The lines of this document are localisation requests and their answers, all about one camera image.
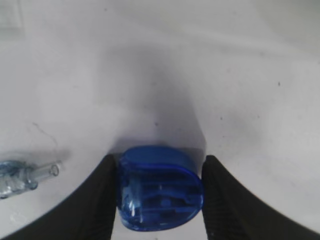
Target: white table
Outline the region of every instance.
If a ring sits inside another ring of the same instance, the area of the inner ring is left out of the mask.
[[[0,238],[60,203],[109,151],[154,143],[206,149],[320,232],[320,3],[20,3],[0,0],[0,158],[62,168],[0,202]],[[113,238],[177,235],[206,239],[202,215],[152,233],[126,230],[117,216]]]

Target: blue translucent cap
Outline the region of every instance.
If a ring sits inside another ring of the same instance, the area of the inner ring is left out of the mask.
[[[117,206],[122,223],[135,231],[175,228],[203,206],[201,180],[193,161],[165,146],[140,146],[119,160]]]

